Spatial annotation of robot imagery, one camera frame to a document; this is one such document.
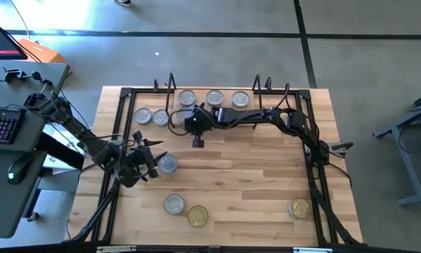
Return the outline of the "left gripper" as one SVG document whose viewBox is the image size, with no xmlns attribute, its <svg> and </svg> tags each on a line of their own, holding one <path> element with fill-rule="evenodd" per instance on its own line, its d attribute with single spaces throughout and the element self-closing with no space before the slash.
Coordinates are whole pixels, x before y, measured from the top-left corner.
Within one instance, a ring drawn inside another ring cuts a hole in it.
<svg viewBox="0 0 421 253">
<path fill-rule="evenodd" d="M 136 131 L 132 135 L 137 146 L 131 148 L 131 152 L 127 155 L 125 162 L 126 179 L 137 181 L 143 179 L 147 181 L 147 176 L 150 179 L 155 179 L 159 176 L 155 167 L 158 166 L 159 161 L 167 154 L 163 152 L 154 157 L 150 147 L 163 143 L 163 141 L 149 141 L 143 138 L 140 131 Z"/>
</svg>

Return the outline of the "grey desk frame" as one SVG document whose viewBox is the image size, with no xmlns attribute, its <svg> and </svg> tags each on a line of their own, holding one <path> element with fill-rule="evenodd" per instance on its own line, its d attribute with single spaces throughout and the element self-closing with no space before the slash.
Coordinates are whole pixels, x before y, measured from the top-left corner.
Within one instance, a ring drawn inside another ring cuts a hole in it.
<svg viewBox="0 0 421 253">
<path fill-rule="evenodd" d="M 408 110 L 404 116 L 386 129 L 378 130 L 372 133 L 376 139 L 381 139 L 391 134 L 399 148 L 401 158 L 410 178 L 410 182 L 415 191 L 414 195 L 409 195 L 398 199 L 401 206 L 421 204 L 421 170 L 417 170 L 411 160 L 413 153 L 421 152 L 421 148 L 409 150 L 403 141 L 405 130 L 421 129 L 421 97 L 413 103 L 413 109 Z"/>
</svg>

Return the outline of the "tan label silver-lid can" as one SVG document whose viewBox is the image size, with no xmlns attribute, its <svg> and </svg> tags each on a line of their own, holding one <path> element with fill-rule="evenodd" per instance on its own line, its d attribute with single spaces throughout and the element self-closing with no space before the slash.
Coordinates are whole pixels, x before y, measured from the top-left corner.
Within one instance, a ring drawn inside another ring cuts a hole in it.
<svg viewBox="0 0 421 253">
<path fill-rule="evenodd" d="M 140 125 L 147 125 L 152 122 L 153 114 L 149 108 L 139 108 L 134 113 L 134 119 Z"/>
</svg>

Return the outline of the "black aluminium table frame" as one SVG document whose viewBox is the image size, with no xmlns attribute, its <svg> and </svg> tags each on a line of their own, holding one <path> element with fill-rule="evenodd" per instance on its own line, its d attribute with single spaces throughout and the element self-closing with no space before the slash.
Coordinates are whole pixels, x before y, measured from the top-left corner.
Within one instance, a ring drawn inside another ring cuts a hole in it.
<svg viewBox="0 0 421 253">
<path fill-rule="evenodd" d="M 166 93 L 152 89 L 106 86 L 99 100 L 94 130 L 114 131 L 163 141 L 153 152 L 171 153 L 178 160 L 175 174 L 160 175 L 133 188 L 121 188 L 108 208 L 112 223 L 101 221 L 97 239 L 112 244 L 316 246 L 316 218 L 291 217 L 289 203 L 309 199 L 302 143 L 270 124 L 239 126 L 204 135 L 205 146 L 193 148 L 191 136 L 180 136 L 153 124 L 141 126 L 130 110 L 165 108 Z M 185 208 L 179 215 L 164 210 L 164 200 L 179 194 Z M 188 211 L 203 206 L 207 223 L 193 227 Z"/>
</svg>

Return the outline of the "green label gold-lid can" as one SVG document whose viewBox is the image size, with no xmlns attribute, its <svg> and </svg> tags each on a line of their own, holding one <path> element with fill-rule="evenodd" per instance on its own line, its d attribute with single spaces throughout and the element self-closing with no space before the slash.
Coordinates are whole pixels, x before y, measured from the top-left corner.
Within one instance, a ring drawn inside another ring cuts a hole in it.
<svg viewBox="0 0 421 253">
<path fill-rule="evenodd" d="M 188 211 L 188 222 L 193 227 L 204 226 L 209 218 L 208 211 L 201 205 L 195 205 Z"/>
<path fill-rule="evenodd" d="M 297 197 L 290 202 L 289 213 L 294 219 L 305 219 L 311 213 L 310 204 L 304 198 Z"/>
</svg>

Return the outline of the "blue yellowfin tuna can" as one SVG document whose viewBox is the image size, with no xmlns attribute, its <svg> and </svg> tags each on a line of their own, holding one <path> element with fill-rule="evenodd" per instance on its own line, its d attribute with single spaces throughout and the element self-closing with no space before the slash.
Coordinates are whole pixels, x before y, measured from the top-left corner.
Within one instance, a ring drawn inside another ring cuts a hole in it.
<svg viewBox="0 0 421 253">
<path fill-rule="evenodd" d="M 177 159 L 173 155 L 163 156 L 157 165 L 163 174 L 173 174 L 178 167 Z"/>
<path fill-rule="evenodd" d="M 160 109 L 153 113 L 153 123 L 158 127 L 166 127 L 168 125 L 169 115 L 166 110 Z"/>
<path fill-rule="evenodd" d="M 234 107 L 243 108 L 248 106 L 250 96 L 244 91 L 236 91 L 232 96 L 232 104 Z"/>
</svg>

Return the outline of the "orange box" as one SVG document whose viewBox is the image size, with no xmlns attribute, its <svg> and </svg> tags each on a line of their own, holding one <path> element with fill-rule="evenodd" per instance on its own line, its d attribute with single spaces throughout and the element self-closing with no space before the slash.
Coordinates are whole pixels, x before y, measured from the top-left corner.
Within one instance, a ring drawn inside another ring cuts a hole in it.
<svg viewBox="0 0 421 253">
<path fill-rule="evenodd" d="M 28 61 L 67 64 L 67 61 L 59 54 L 59 52 L 51 50 L 41 44 L 24 38 L 19 39 L 18 43 L 22 46 L 24 53 L 27 55 Z"/>
</svg>

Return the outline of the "black desk clamp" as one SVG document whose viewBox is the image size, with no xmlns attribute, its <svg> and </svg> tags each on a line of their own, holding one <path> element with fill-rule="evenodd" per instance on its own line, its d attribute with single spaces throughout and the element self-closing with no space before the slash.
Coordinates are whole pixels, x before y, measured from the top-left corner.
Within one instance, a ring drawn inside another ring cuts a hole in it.
<svg viewBox="0 0 421 253">
<path fill-rule="evenodd" d="M 13 80 L 16 80 L 16 79 L 22 82 L 25 82 L 27 79 L 33 79 L 33 80 L 41 82 L 42 84 L 53 86 L 52 81 L 42 78 L 41 74 L 37 71 L 34 71 L 31 74 L 27 74 L 20 68 L 9 69 L 9 70 L 4 68 L 4 72 L 5 72 L 5 75 L 4 75 L 4 78 L 1 80 L 1 82 L 6 82 L 7 84 L 10 84 Z"/>
</svg>

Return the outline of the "grey desk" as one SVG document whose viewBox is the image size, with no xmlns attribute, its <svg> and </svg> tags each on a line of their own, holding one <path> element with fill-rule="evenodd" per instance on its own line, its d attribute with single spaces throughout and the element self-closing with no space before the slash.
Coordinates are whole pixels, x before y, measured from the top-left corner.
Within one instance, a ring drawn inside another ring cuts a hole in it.
<svg viewBox="0 0 421 253">
<path fill-rule="evenodd" d="M 20 69 L 26 74 L 39 72 L 41 77 L 53 82 L 53 86 L 45 91 L 61 89 L 70 67 L 63 63 L 38 63 L 24 60 L 0 60 L 0 107 L 14 105 L 21 108 L 32 93 L 42 90 L 43 84 L 33 79 L 22 82 L 14 80 L 10 84 L 4 81 L 5 71 Z M 0 238 L 11 238 L 20 223 L 30 194 L 41 172 L 46 153 L 42 150 L 32 152 L 32 160 L 28 164 L 27 174 L 21 183 L 12 185 L 8 182 L 8 168 L 19 156 L 29 150 L 44 128 L 45 121 L 31 112 L 25 114 L 23 125 L 11 145 L 0 147 Z"/>
</svg>

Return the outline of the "silver aluminium bracket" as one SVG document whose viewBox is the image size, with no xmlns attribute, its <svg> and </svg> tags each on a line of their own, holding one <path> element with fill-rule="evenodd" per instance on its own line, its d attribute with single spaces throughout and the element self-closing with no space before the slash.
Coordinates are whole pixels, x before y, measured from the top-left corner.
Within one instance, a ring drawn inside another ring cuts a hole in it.
<svg viewBox="0 0 421 253">
<path fill-rule="evenodd" d="M 137 246 L 135 245 L 107 245 L 96 248 L 96 253 L 125 253 L 135 252 Z"/>
<path fill-rule="evenodd" d="M 293 253 L 333 253 L 332 249 L 321 247 L 294 247 L 292 251 Z"/>
</svg>

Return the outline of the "green label silver-lid can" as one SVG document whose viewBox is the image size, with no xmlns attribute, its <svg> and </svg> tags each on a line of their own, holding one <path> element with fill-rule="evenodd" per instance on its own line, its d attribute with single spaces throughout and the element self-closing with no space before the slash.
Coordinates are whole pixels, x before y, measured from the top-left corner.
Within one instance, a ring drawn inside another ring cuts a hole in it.
<svg viewBox="0 0 421 253">
<path fill-rule="evenodd" d="M 179 215 L 185 208 L 185 200 L 179 194 L 171 194 L 164 200 L 164 210 L 171 215 Z"/>
<path fill-rule="evenodd" d="M 224 95 L 220 90 L 210 90 L 206 95 L 209 106 L 220 106 L 224 101 Z"/>
</svg>

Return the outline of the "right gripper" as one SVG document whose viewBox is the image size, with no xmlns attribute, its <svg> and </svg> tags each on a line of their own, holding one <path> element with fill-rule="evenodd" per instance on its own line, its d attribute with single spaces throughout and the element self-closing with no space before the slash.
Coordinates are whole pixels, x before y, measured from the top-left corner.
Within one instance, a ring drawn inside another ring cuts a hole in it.
<svg viewBox="0 0 421 253">
<path fill-rule="evenodd" d="M 205 104 L 184 106 L 183 110 L 188 113 L 185 118 L 184 130 L 187 134 L 194 136 L 192 141 L 193 148 L 203 148 L 205 142 L 201 136 L 205 131 L 212 129 L 212 116 L 208 110 L 205 110 Z"/>
</svg>

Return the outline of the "black computer mouse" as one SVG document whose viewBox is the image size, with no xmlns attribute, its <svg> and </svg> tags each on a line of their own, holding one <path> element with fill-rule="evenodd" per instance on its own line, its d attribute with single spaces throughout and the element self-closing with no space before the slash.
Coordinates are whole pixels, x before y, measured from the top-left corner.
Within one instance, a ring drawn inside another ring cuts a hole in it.
<svg viewBox="0 0 421 253">
<path fill-rule="evenodd" d="M 32 161 L 32 155 L 27 153 L 15 158 L 8 168 L 7 180 L 11 185 L 21 183 L 27 173 L 28 165 Z"/>
</svg>

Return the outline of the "navy blue label can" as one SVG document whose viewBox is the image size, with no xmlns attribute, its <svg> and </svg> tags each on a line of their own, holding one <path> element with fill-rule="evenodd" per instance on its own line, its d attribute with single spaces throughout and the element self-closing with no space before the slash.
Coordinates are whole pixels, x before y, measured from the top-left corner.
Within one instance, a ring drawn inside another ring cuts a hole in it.
<svg viewBox="0 0 421 253">
<path fill-rule="evenodd" d="M 183 90 L 179 93 L 178 100 L 180 105 L 190 107 L 196 102 L 196 95 L 191 90 Z"/>
<path fill-rule="evenodd" d="M 174 123 L 184 126 L 187 115 L 188 113 L 185 113 L 183 108 L 179 108 L 174 115 Z"/>
</svg>

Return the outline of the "black keyboard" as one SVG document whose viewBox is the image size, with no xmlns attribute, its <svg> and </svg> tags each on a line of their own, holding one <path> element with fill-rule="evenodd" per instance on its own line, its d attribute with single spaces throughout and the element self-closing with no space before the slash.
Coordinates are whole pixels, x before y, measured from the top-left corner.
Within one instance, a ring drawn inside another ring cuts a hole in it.
<svg viewBox="0 0 421 253">
<path fill-rule="evenodd" d="M 0 144 L 13 143 L 25 113 L 25 109 L 0 107 Z"/>
</svg>

